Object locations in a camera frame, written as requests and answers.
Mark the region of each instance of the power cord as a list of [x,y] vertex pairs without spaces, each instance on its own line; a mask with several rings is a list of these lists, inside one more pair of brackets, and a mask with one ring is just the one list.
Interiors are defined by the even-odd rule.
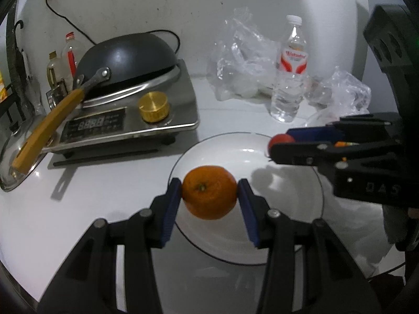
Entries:
[[84,33],[79,27],[77,27],[74,23],[72,23],[68,18],[66,18],[64,15],[58,14],[55,10],[51,8],[51,6],[48,3],[48,0],[45,0],[45,3],[47,4],[47,7],[53,12],[55,15],[59,16],[60,18],[63,18],[66,20],[70,25],[72,25],[75,29],[77,29],[81,34],[83,34],[87,40],[89,40],[93,45],[96,45],[96,43],[88,36],[86,33]]
[[374,279],[374,278],[376,278],[376,277],[378,277],[378,276],[380,276],[380,275],[383,275],[383,274],[390,274],[390,273],[392,273],[393,271],[396,271],[396,270],[398,270],[398,269],[402,268],[405,264],[406,264],[406,262],[403,262],[403,263],[399,264],[397,267],[394,267],[394,268],[392,268],[392,269],[390,269],[390,270],[387,270],[387,271],[385,271],[385,272],[382,272],[381,274],[378,274],[378,275],[375,275],[375,276],[373,276],[373,277],[368,278],[368,279],[367,279],[367,281],[371,281],[372,279]]
[[169,33],[176,38],[176,40],[178,42],[178,45],[176,47],[175,54],[177,54],[179,52],[179,48],[181,47],[181,39],[179,38],[179,35],[177,35],[175,32],[173,32],[171,30],[149,30],[146,33],[160,33],[160,32],[161,33]]
[[[78,28],[75,24],[73,24],[70,20],[68,20],[68,18],[66,18],[64,15],[58,14],[55,10],[53,10],[51,8],[51,6],[49,5],[48,0],[45,0],[45,3],[47,4],[47,7],[51,10],[51,12],[53,12],[55,15],[59,16],[60,18],[63,18],[64,20],[66,20],[76,30],[78,30],[81,34],[83,34],[86,37],[87,40],[89,40],[93,45],[96,45],[96,43],[86,33],[84,33],[80,28]],[[181,47],[181,39],[179,38],[179,36],[175,32],[173,32],[171,30],[159,29],[159,30],[149,30],[146,33],[169,33],[169,34],[173,35],[178,42],[178,45],[177,45],[176,50],[175,50],[175,54],[177,54],[177,52],[179,52],[179,49]]]

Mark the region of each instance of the cherry tomato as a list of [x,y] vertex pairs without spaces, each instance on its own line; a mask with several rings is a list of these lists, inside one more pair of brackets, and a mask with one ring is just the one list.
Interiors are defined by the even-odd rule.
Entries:
[[282,133],[273,136],[268,144],[268,152],[271,152],[271,148],[273,145],[278,143],[295,143],[294,137],[290,136],[289,134]]

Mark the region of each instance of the plate rim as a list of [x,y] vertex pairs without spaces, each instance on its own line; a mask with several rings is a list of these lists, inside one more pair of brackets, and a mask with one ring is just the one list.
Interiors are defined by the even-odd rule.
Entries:
[[[256,135],[258,135],[258,136],[262,136],[262,137],[267,137],[267,138],[272,138],[271,136],[268,136],[268,135],[266,135],[266,134],[261,134],[261,133],[257,133],[257,132],[243,132],[243,131],[239,131],[239,132],[225,132],[225,133],[220,133],[220,134],[216,134],[216,135],[214,135],[214,136],[211,136],[211,137],[208,137],[208,138],[206,138],[206,139],[203,139],[203,140],[201,140],[201,141],[199,141],[199,142],[197,142],[197,143],[195,143],[194,145],[192,145],[189,149],[187,149],[184,153],[182,153],[182,155],[176,160],[176,162],[175,162],[175,164],[173,165],[173,167],[172,167],[172,170],[170,171],[170,174],[169,174],[169,178],[168,178],[168,181],[167,181],[167,186],[169,186],[169,184],[170,184],[170,181],[171,181],[171,179],[172,179],[172,174],[173,174],[173,171],[174,171],[174,169],[175,169],[175,167],[176,167],[176,165],[179,163],[179,161],[182,159],[182,157],[189,151],[189,150],[191,150],[193,147],[195,147],[196,145],[198,145],[198,144],[200,144],[200,143],[202,143],[202,142],[204,142],[204,141],[207,141],[207,140],[209,140],[209,139],[213,139],[213,138],[216,138],[216,137],[220,137],[220,136],[225,136],[225,135],[229,135],[229,134],[256,134]],[[314,172],[314,174],[315,174],[315,176],[316,176],[316,178],[317,178],[317,180],[318,180],[318,183],[319,183],[319,185],[320,185],[320,190],[321,190],[321,198],[322,198],[322,206],[321,206],[321,214],[320,214],[320,218],[322,218],[323,217],[323,214],[324,214],[324,203],[325,203],[325,201],[324,201],[324,188],[323,188],[323,184],[321,183],[321,180],[320,180],[320,177],[319,177],[319,175],[318,175],[318,172],[316,171],[316,169],[313,167],[313,166],[308,166],[308,167],[310,167],[311,169],[312,169],[312,171]],[[204,254],[206,254],[206,255],[208,255],[208,256],[210,256],[210,257],[212,257],[212,258],[214,258],[214,259],[216,259],[216,260],[218,260],[218,261],[221,261],[221,262],[225,262],[225,263],[228,263],[228,264],[231,264],[231,265],[240,265],[240,266],[249,266],[249,267],[257,267],[257,266],[262,266],[262,265],[266,265],[267,264],[267,262],[265,262],[265,263],[238,263],[238,262],[231,262],[231,261],[227,261],[227,260],[225,260],[225,259],[223,259],[223,258],[220,258],[220,257],[217,257],[217,256],[214,256],[214,255],[212,255],[211,253],[208,253],[207,251],[205,251],[204,249],[202,249],[202,248],[200,248],[199,246],[197,246],[194,242],[192,242],[192,240],[190,240],[189,238],[188,238],[188,236],[186,236],[186,234],[182,231],[182,229],[179,227],[179,225],[177,224],[177,220],[175,220],[175,225],[176,225],[176,227],[178,228],[178,230],[180,231],[180,233],[182,234],[182,236],[184,237],[184,238],[186,238],[186,240],[190,243],[190,244],[192,244],[195,248],[197,248],[198,250],[200,250],[202,253],[204,253]]]

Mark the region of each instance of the wok handle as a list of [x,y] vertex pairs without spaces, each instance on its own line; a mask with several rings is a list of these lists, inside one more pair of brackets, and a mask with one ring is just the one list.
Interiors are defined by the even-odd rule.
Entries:
[[75,89],[51,110],[38,127],[29,136],[26,143],[13,160],[12,167],[22,174],[27,174],[60,124],[84,99],[84,90]]

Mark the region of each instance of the hook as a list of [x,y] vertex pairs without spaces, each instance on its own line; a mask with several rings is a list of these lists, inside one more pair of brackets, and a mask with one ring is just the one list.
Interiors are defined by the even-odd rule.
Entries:
[[15,48],[18,48],[18,43],[16,41],[16,28],[17,26],[20,26],[20,29],[22,29],[24,27],[24,22],[22,20],[19,20],[18,22],[16,22],[15,26],[14,26],[14,36],[15,36]]

